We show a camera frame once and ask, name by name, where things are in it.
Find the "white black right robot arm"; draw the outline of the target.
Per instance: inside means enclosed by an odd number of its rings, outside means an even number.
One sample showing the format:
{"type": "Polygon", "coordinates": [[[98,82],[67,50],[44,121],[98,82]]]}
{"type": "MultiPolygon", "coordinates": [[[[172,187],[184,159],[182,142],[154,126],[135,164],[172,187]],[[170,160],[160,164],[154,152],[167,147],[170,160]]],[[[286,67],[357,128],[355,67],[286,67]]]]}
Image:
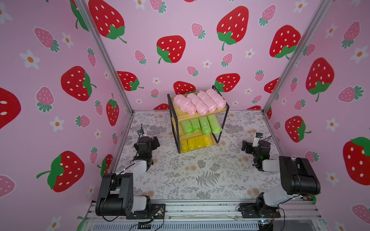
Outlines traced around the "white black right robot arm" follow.
{"type": "Polygon", "coordinates": [[[280,174],[280,184],[260,193],[255,203],[240,204],[239,211],[247,218],[280,217],[280,205],[320,193],[320,182],[308,159],[286,156],[271,159],[270,149],[271,143],[260,138],[242,143],[241,150],[253,156],[253,165],[258,171],[280,174]]]}

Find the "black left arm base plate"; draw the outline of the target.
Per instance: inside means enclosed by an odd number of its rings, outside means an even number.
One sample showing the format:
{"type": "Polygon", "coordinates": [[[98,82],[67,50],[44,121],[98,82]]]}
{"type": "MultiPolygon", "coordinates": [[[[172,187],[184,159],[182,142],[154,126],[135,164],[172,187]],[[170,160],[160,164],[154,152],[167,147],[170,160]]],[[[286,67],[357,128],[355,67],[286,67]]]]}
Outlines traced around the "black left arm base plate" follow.
{"type": "Polygon", "coordinates": [[[152,204],[146,206],[145,210],[130,213],[126,219],[163,219],[166,211],[166,204],[152,204]]]}

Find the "three-tier wooden shelf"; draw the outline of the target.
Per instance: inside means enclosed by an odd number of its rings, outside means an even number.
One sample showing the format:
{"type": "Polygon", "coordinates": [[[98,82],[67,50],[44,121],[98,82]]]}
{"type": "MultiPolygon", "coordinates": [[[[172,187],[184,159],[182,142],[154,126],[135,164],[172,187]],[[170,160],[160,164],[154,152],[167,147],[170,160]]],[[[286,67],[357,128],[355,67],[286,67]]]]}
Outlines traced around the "three-tier wooden shelf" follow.
{"type": "Polygon", "coordinates": [[[174,97],[167,95],[173,137],[178,153],[216,145],[220,142],[229,105],[200,115],[189,115],[174,104],[174,97]]]}

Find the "green trash bag roll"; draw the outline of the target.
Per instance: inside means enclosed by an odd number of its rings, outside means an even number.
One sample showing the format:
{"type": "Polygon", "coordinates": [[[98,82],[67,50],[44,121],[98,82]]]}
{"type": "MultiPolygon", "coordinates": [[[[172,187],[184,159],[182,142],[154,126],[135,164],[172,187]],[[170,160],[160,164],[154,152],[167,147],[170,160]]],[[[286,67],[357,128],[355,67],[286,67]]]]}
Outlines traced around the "green trash bag roll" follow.
{"type": "Polygon", "coordinates": [[[212,133],[212,129],[210,127],[208,118],[206,116],[200,117],[199,119],[199,124],[201,126],[201,130],[204,135],[210,135],[212,133]]]}
{"type": "Polygon", "coordinates": [[[193,128],[189,120],[181,122],[181,126],[185,135],[191,135],[193,133],[193,128]]]}
{"type": "Polygon", "coordinates": [[[190,120],[190,123],[191,123],[193,132],[198,132],[201,130],[201,126],[200,126],[198,118],[190,120]]]}
{"type": "Polygon", "coordinates": [[[222,128],[217,120],[217,117],[215,115],[209,115],[207,116],[212,133],[213,134],[219,134],[222,132],[222,128]]]}

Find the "pink trash bag roll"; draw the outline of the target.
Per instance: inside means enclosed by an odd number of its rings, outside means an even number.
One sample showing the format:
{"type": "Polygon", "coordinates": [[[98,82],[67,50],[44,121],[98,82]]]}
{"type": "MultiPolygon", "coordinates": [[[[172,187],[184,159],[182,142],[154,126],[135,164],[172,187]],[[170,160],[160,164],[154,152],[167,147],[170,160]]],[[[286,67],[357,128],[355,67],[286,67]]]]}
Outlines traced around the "pink trash bag roll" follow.
{"type": "Polygon", "coordinates": [[[217,104],[210,98],[210,96],[206,92],[200,90],[197,96],[205,103],[209,113],[213,113],[217,109],[217,104]]]}
{"type": "Polygon", "coordinates": [[[187,98],[192,102],[200,115],[205,115],[209,112],[207,105],[196,94],[190,93],[187,95],[187,98]]]}
{"type": "Polygon", "coordinates": [[[218,110],[221,110],[226,106],[225,99],[216,90],[208,89],[205,92],[216,103],[218,110]]]}
{"type": "Polygon", "coordinates": [[[192,116],[196,113],[196,108],[191,102],[190,99],[185,97],[184,95],[176,95],[173,99],[174,104],[180,108],[182,112],[188,113],[188,115],[192,116]]]}

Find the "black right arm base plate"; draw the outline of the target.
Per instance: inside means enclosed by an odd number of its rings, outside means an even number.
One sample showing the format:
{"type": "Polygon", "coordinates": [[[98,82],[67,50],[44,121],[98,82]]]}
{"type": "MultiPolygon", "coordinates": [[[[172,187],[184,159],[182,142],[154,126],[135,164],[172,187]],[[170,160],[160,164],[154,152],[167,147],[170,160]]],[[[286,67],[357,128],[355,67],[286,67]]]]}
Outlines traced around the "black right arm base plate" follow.
{"type": "Polygon", "coordinates": [[[281,218],[278,208],[266,205],[258,206],[256,203],[241,203],[238,211],[243,218],[281,218]]]}

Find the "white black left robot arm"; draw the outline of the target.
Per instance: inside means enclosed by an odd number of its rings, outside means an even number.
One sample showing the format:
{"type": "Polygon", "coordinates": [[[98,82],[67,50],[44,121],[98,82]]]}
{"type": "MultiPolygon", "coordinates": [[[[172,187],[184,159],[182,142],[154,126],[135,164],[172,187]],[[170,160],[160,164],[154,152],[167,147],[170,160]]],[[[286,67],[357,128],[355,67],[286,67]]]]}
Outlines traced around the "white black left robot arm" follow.
{"type": "Polygon", "coordinates": [[[95,206],[97,216],[125,216],[127,219],[147,219],[153,213],[149,196],[134,195],[134,181],[154,164],[152,151],[160,147],[157,137],[143,136],[134,144],[137,155],[120,173],[103,176],[95,206]]]}

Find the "yellow trash bag roll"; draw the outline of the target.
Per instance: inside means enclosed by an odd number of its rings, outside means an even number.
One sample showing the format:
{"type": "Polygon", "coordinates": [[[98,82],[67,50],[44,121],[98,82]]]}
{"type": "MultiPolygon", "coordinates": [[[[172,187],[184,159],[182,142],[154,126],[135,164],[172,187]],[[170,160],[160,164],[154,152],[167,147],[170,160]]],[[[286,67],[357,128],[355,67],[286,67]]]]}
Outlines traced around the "yellow trash bag roll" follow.
{"type": "Polygon", "coordinates": [[[203,140],[204,140],[204,146],[205,147],[208,147],[208,146],[212,146],[213,145],[213,141],[212,141],[212,138],[211,138],[211,135],[208,134],[208,135],[203,135],[203,140]]]}
{"type": "Polygon", "coordinates": [[[188,142],[188,149],[189,150],[195,150],[197,148],[195,138],[187,139],[187,142],[188,142]]]}
{"type": "Polygon", "coordinates": [[[181,152],[182,153],[186,153],[186,152],[189,151],[187,140],[182,140],[180,144],[181,144],[181,152]]]}
{"type": "Polygon", "coordinates": [[[195,137],[196,147],[202,148],[205,147],[205,141],[203,135],[195,137]]]}

